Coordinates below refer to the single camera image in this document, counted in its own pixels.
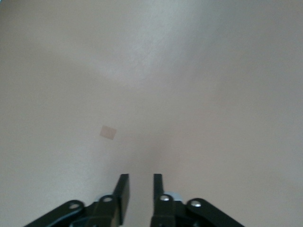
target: beige square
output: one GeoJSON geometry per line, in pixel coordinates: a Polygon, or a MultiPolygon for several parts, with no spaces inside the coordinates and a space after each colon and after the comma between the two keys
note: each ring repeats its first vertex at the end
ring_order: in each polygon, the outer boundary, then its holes
{"type": "Polygon", "coordinates": [[[116,132],[117,132],[116,129],[113,129],[113,128],[110,128],[106,125],[103,125],[102,129],[101,129],[100,136],[105,137],[105,138],[110,139],[110,140],[113,140],[114,137],[115,137],[116,132]]]}

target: metal bolt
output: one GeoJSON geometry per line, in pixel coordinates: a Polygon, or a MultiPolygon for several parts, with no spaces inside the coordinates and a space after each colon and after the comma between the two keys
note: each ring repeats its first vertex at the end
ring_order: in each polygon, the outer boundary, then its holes
{"type": "Polygon", "coordinates": [[[76,208],[78,208],[80,205],[79,204],[77,204],[77,203],[72,203],[71,205],[70,205],[70,209],[76,209],[76,208]]]}
{"type": "Polygon", "coordinates": [[[162,195],[162,196],[160,197],[160,199],[161,199],[162,201],[168,201],[168,200],[169,200],[169,197],[168,197],[167,195],[162,195]]]}
{"type": "Polygon", "coordinates": [[[200,207],[201,203],[197,200],[192,200],[190,205],[192,205],[193,207],[200,207]]]}
{"type": "Polygon", "coordinates": [[[103,200],[103,202],[111,202],[112,200],[113,200],[112,198],[106,197],[106,198],[103,200]]]}

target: beige surface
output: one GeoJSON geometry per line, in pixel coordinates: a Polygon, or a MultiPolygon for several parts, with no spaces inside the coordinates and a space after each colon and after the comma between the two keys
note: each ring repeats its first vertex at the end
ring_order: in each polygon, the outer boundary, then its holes
{"type": "Polygon", "coordinates": [[[302,1],[0,3],[0,226],[130,173],[248,227],[303,223],[302,1]],[[100,136],[103,125],[115,138],[100,136]]]}

